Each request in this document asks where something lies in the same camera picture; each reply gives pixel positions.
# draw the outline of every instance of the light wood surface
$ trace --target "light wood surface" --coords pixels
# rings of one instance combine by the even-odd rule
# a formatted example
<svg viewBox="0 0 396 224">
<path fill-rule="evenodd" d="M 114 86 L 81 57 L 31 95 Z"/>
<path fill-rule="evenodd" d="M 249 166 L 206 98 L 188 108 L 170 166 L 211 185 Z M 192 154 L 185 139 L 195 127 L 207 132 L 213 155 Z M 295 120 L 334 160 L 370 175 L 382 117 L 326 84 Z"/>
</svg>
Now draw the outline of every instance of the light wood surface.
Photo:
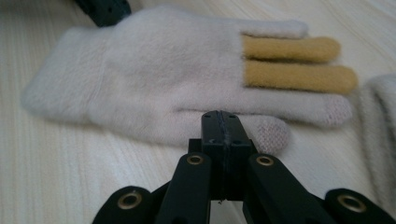
<svg viewBox="0 0 396 224">
<path fill-rule="evenodd" d="M 396 72 L 394 0 L 130 2 L 134 10 L 173 2 L 203 15 L 305 21 L 310 35 L 339 40 L 343 49 L 336 63 L 352 67 L 360 85 Z M 115 190 L 129 185 L 155 190 L 186 153 L 186 148 L 147 145 L 95 126 L 47 121 L 21 108 L 21 91 L 74 25 L 92 22 L 72 1 L 0 1 L 0 223 L 91 223 Z M 350 95 L 354 105 L 356 98 L 356 92 Z M 357 114 L 340 129 L 290 124 L 292 143 L 279 158 L 319 197 L 348 188 L 376 201 Z M 245 223 L 241 203 L 212 205 L 211 223 Z"/>
</svg>

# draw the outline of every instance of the black plastic part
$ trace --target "black plastic part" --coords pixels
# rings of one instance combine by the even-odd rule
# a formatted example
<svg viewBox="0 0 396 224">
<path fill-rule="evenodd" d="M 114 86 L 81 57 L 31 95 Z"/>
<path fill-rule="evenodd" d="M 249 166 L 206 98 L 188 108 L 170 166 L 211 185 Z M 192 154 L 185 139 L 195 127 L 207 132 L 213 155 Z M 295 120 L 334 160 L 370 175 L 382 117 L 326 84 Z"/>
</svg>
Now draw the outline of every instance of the black plastic part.
<svg viewBox="0 0 396 224">
<path fill-rule="evenodd" d="M 181 157 L 155 223 L 209 223 L 210 171 L 211 160 L 203 153 Z"/>
<path fill-rule="evenodd" d="M 257 154 L 237 116 L 223 111 L 203 115 L 202 139 L 190 139 L 170 182 L 152 193 L 138 187 L 116 191 L 93 224 L 203 224 L 209 222 L 210 201 L 224 199 L 244 202 L 248 224 L 395 224 L 353 190 L 331 190 L 325 200 L 310 194 L 279 159 Z"/>
<path fill-rule="evenodd" d="M 146 189 L 119 189 L 105 202 L 92 224 L 152 223 L 151 206 L 152 197 Z"/>
<path fill-rule="evenodd" d="M 276 157 L 252 155 L 247 179 L 271 223 L 336 223 Z"/>
<path fill-rule="evenodd" d="M 257 151 L 239 118 L 225 111 L 203 114 L 201 144 L 213 162 L 212 200 L 242 201 L 248 157 Z"/>
<path fill-rule="evenodd" d="M 388 213 L 350 189 L 330 190 L 326 194 L 324 205 L 339 223 L 396 223 Z"/>
<path fill-rule="evenodd" d="M 131 14 L 126 0 L 76 0 L 82 11 L 99 26 L 111 26 Z"/>
</svg>

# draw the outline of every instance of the glove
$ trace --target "glove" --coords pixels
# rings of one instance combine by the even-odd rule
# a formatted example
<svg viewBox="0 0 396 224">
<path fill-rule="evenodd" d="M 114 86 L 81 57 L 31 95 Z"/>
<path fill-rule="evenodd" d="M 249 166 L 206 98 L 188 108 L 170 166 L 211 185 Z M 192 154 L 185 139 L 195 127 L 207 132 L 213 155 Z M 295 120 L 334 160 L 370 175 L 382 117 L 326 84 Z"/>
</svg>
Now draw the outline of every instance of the glove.
<svg viewBox="0 0 396 224">
<path fill-rule="evenodd" d="M 379 205 L 396 217 L 396 75 L 371 79 L 360 91 L 363 145 Z"/>
<path fill-rule="evenodd" d="M 24 90 L 22 105 L 49 119 L 92 122 L 171 146 L 200 137 L 203 113 L 226 110 L 238 115 L 258 150 L 276 154 L 290 133 L 271 116 L 321 127 L 351 117 L 338 94 L 248 87 L 242 34 L 287 41 L 306 30 L 298 21 L 213 19 L 169 6 L 115 27 L 72 28 Z"/>
</svg>

